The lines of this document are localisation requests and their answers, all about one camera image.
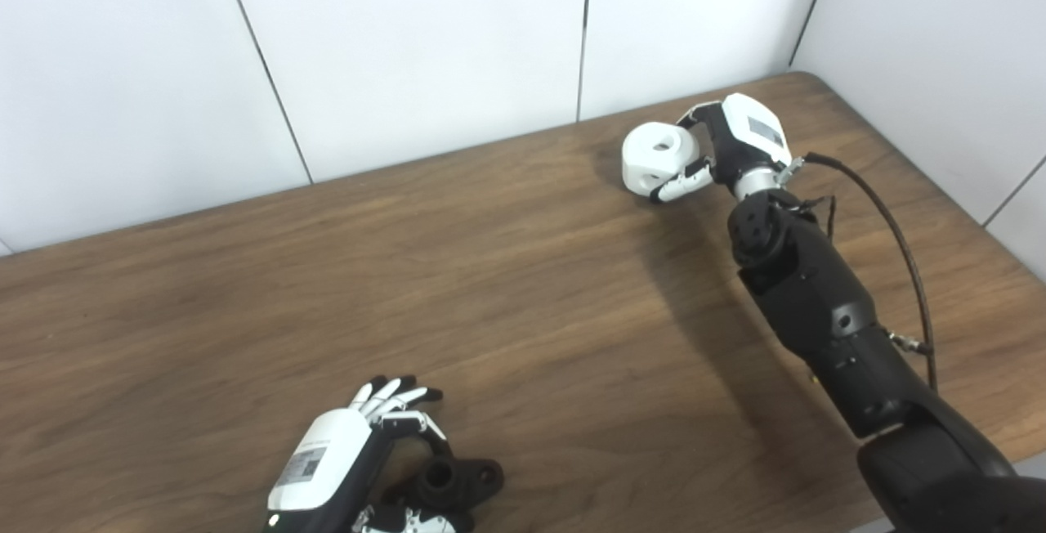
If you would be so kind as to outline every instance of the wooden table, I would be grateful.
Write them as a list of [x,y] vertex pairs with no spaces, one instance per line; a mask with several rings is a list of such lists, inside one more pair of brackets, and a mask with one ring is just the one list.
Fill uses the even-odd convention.
[[[736,90],[796,154],[881,191],[923,268],[941,392],[1009,458],[1046,448],[1043,284],[816,78]],[[256,532],[312,418],[374,373],[445,389],[458,454],[503,463],[481,532],[873,517],[858,442],[734,277],[727,191],[655,208],[621,186],[629,130],[724,93],[4,258],[4,531]],[[791,189],[839,195],[840,250],[917,335],[863,194],[815,167]],[[389,478],[418,459],[404,444]]]

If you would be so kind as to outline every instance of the white wall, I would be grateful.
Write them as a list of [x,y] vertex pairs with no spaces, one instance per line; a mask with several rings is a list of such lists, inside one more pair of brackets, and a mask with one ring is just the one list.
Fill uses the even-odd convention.
[[243,0],[316,180],[572,122],[584,0]]
[[813,0],[589,0],[581,117],[783,72]]
[[1044,41],[1046,0],[818,0],[793,68],[985,223],[1046,156]]
[[780,72],[810,0],[591,0],[587,43],[585,0],[243,2],[278,96],[236,0],[0,0],[0,242],[302,186],[295,135],[325,180]]
[[0,0],[0,239],[308,183],[235,0]]

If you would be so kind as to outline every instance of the robot finger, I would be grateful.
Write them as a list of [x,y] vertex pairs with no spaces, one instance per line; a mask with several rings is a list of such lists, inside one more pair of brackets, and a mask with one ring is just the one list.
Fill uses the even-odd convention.
[[384,388],[379,389],[378,392],[374,392],[374,395],[370,396],[370,399],[367,399],[367,401],[363,403],[363,407],[360,408],[360,414],[364,417],[369,416],[373,413],[374,409],[381,407],[382,402],[388,400],[389,396],[392,396],[396,391],[399,391],[401,384],[401,377],[392,377],[392,379],[389,380],[389,384],[385,385]]
[[433,454],[437,456],[453,456],[447,436],[440,430],[432,417],[422,411],[396,411],[396,413],[386,413],[378,418],[378,427],[383,433],[400,439],[417,435],[429,443]]
[[408,389],[414,388],[417,385],[417,377],[408,373],[406,376],[400,376],[400,389],[396,389],[396,394],[401,392],[407,392]]
[[353,411],[359,411],[363,408],[363,403],[365,403],[367,399],[370,398],[370,395],[373,394],[374,389],[380,389],[387,383],[388,379],[386,379],[385,376],[371,377],[369,383],[363,385],[363,388],[359,389],[359,392],[356,392],[356,395],[353,396],[353,401],[348,403],[348,408]]
[[438,389],[424,387],[411,389],[411,391],[404,392],[403,394],[397,394],[392,396],[392,398],[386,399],[385,402],[382,402],[381,407],[378,407],[378,409],[365,418],[369,418],[371,421],[374,421],[386,413],[391,413],[392,411],[404,411],[415,405],[415,403],[440,400],[444,392],[438,391]]

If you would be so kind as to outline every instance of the label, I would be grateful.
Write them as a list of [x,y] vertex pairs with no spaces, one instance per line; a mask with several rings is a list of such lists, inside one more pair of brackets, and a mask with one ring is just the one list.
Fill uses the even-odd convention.
[[748,117],[748,130],[752,131],[754,134],[761,136],[767,139],[767,141],[773,142],[777,146],[784,146],[784,140],[781,139],[777,131],[774,131],[773,126],[760,120],[749,116]]
[[279,474],[276,486],[287,486],[288,484],[298,484],[299,482],[311,482],[316,474],[316,468],[320,466],[320,460],[326,447],[299,451],[291,456],[283,468],[283,473]]

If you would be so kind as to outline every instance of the robotic arm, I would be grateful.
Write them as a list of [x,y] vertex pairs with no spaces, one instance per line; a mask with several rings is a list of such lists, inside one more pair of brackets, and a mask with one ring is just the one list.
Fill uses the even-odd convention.
[[[698,156],[688,131],[702,122],[712,158]],[[854,436],[870,437],[858,465],[900,531],[1046,531],[1046,481],[1017,477],[1001,451],[912,371],[895,344],[926,347],[880,325],[871,295],[809,202],[786,189],[804,161],[848,169],[816,154],[793,160],[777,117],[743,94],[695,106],[676,125],[637,128],[624,140],[622,161],[626,186],[654,203],[711,183],[736,198],[727,228],[741,280]]]

